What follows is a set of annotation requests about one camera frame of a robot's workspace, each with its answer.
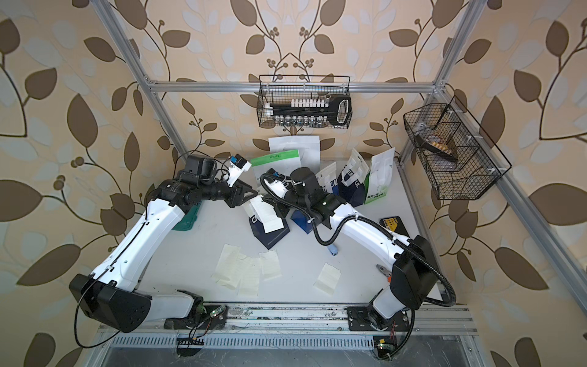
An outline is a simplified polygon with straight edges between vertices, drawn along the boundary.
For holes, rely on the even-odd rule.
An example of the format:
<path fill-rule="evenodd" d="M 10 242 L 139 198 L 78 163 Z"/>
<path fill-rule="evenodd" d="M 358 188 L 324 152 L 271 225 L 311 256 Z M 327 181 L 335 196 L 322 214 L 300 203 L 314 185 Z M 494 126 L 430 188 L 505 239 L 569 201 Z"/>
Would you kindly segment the green plastic tool case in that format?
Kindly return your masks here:
<path fill-rule="evenodd" d="M 195 206 L 193 206 L 190 209 L 190 211 L 183 217 L 183 219 L 174 226 L 173 231 L 190 231 L 194 227 L 194 223 L 197 221 L 197 216 L 198 212 L 200 211 L 200 208 L 201 203 L 198 203 Z"/>

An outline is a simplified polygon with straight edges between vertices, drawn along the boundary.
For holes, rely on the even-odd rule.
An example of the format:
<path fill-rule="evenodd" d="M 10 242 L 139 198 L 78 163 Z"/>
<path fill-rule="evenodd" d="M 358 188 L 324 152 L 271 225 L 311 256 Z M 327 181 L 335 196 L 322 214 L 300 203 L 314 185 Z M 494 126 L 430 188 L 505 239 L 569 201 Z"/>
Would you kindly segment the green white cool tea bag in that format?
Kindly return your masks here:
<path fill-rule="evenodd" d="M 284 176 L 301 167 L 301 157 L 298 150 L 271 153 L 250 160 L 255 179 L 260 181 L 261 175 L 273 169 Z"/>

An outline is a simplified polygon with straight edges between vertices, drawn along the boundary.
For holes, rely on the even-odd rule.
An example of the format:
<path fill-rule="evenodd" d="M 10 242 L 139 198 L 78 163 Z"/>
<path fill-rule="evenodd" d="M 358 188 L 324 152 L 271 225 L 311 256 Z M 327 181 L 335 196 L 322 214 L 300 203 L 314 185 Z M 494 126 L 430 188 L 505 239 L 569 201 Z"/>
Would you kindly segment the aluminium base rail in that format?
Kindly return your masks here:
<path fill-rule="evenodd" d="M 371 333 L 401 335 L 413 328 L 422 336 L 477 336 L 478 329 L 465 306 L 440 307 L 424 304 L 415 311 L 397 314 L 388 327 L 370 324 L 365 304 L 228 303 L 211 321 L 197 322 L 195 334 L 208 333 Z"/>

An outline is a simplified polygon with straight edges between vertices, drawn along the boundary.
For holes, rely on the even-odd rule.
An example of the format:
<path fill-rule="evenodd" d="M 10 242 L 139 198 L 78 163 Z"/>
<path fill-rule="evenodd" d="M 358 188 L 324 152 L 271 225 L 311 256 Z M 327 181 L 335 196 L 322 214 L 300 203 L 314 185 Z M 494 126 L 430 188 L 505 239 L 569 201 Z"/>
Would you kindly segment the small dark navy bag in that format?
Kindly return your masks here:
<path fill-rule="evenodd" d="M 249 217 L 254 237 L 267 250 L 271 250 L 290 232 L 287 222 L 278 217 L 275 209 L 263 200 L 263 196 L 257 196 L 245 204 L 245 210 Z"/>

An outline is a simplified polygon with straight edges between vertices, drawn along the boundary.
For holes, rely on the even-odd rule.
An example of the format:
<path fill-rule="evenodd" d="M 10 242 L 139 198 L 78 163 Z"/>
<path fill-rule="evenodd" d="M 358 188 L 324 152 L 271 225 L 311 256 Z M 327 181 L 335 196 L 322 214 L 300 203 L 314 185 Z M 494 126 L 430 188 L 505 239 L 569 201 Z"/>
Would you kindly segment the white green bag right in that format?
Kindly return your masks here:
<path fill-rule="evenodd" d="M 365 181 L 365 204 L 385 197 L 393 177 L 395 149 L 390 148 L 371 158 L 371 169 Z"/>

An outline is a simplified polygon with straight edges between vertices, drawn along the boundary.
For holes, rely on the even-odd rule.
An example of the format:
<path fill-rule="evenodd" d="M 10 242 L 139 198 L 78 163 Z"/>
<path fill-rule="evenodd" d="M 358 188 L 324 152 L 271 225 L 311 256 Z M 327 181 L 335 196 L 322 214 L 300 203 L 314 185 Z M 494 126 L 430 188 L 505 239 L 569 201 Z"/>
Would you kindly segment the dark navy bag right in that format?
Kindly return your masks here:
<path fill-rule="evenodd" d="M 367 189 L 365 186 L 370 168 L 365 159 L 353 148 L 349 160 L 337 177 L 338 194 L 353 207 L 365 203 Z"/>

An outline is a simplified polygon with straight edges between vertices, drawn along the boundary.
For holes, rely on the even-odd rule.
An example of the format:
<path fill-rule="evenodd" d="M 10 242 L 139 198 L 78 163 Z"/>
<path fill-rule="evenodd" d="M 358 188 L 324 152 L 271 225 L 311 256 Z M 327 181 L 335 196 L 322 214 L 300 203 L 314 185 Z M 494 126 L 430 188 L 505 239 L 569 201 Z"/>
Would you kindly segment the light blue stapler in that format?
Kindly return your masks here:
<path fill-rule="evenodd" d="M 328 245 L 327 249 L 330 251 L 332 256 L 337 256 L 339 253 L 338 248 L 334 244 Z"/>

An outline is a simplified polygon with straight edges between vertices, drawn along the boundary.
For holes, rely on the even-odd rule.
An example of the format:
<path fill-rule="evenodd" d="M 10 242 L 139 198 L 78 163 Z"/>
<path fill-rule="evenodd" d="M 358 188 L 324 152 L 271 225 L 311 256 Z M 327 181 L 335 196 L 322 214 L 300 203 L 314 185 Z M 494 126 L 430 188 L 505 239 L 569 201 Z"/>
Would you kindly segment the black socket set holder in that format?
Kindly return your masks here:
<path fill-rule="evenodd" d="M 321 125 L 344 126 L 350 122 L 353 114 L 350 96 L 336 94 L 325 95 L 316 99 L 291 99 L 286 102 L 266 104 L 272 116 L 284 122 L 308 122 Z"/>

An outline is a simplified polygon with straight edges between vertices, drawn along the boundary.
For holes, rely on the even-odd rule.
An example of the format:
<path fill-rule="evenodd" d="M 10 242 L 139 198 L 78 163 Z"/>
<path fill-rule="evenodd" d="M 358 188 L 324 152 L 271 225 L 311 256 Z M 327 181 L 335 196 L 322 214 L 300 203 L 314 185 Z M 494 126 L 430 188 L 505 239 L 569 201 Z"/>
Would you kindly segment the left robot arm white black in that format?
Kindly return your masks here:
<path fill-rule="evenodd" d="M 203 200 L 225 202 L 234 208 L 257 196 L 247 183 L 224 181 L 209 185 L 165 180 L 151 194 L 145 213 L 119 246 L 89 275 L 76 275 L 69 289 L 76 299 L 76 314 L 130 333 L 146 321 L 198 321 L 203 298 L 189 291 L 173 295 L 137 292 L 151 258 L 190 210 Z"/>

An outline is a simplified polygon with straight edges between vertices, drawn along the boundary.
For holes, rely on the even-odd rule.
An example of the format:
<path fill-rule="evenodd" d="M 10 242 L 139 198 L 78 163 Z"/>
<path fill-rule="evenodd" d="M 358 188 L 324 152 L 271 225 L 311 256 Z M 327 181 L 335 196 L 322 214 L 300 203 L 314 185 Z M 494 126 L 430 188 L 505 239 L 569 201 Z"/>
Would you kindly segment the white flat bag back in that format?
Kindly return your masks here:
<path fill-rule="evenodd" d="M 301 165 L 317 174 L 320 170 L 320 138 L 314 135 L 292 135 L 270 138 L 270 153 L 298 150 Z"/>

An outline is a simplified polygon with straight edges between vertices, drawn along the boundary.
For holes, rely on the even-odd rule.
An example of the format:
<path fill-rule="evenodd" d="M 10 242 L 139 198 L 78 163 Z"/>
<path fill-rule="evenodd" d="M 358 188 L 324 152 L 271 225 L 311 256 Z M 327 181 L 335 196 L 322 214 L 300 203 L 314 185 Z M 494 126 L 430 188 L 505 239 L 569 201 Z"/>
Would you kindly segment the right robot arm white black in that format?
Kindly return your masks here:
<path fill-rule="evenodd" d="M 260 184 L 275 209 L 295 209 L 304 216 L 321 246 L 330 246 L 345 235 L 391 271 L 391 283 L 369 304 L 375 321 L 389 321 L 396 313 L 416 311 L 424 303 L 440 307 L 456 304 L 453 286 L 426 258 L 422 236 L 410 238 L 364 217 L 342 197 L 324 190 L 309 168 L 298 168 L 289 176 L 270 170 L 261 175 Z"/>

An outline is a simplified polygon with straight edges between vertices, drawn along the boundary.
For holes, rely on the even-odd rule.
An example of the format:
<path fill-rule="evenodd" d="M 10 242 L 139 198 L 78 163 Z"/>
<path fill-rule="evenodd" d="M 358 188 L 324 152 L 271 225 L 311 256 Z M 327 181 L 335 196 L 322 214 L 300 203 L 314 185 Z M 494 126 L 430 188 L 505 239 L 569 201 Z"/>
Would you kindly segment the object in right basket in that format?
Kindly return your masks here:
<path fill-rule="evenodd" d="M 415 135 L 415 141 L 423 156 L 434 164 L 456 164 L 458 162 L 458 157 L 447 145 L 431 141 L 421 135 Z"/>

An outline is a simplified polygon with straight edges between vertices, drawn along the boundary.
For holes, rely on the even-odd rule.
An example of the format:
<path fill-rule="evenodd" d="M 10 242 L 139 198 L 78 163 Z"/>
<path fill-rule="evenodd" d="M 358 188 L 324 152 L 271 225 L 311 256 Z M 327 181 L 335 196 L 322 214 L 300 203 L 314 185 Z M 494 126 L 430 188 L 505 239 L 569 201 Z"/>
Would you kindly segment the black yellow-labelled device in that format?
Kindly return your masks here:
<path fill-rule="evenodd" d="M 395 232 L 399 235 L 404 235 L 409 237 L 410 234 L 407 231 L 407 228 L 405 227 L 402 219 L 398 216 L 395 217 L 387 217 L 387 218 L 383 218 L 379 220 L 379 224 L 383 227 L 385 227 L 385 229 L 391 231 L 391 232 Z"/>

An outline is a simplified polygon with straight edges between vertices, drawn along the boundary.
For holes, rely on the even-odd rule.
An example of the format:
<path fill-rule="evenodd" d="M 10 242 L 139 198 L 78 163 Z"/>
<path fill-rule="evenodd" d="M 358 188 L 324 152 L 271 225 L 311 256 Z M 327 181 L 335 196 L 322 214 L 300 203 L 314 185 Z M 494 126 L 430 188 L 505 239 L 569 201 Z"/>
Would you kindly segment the orange handled pliers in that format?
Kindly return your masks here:
<path fill-rule="evenodd" d="M 388 280 L 391 279 L 392 273 L 383 265 L 376 265 L 377 270 L 382 273 Z"/>

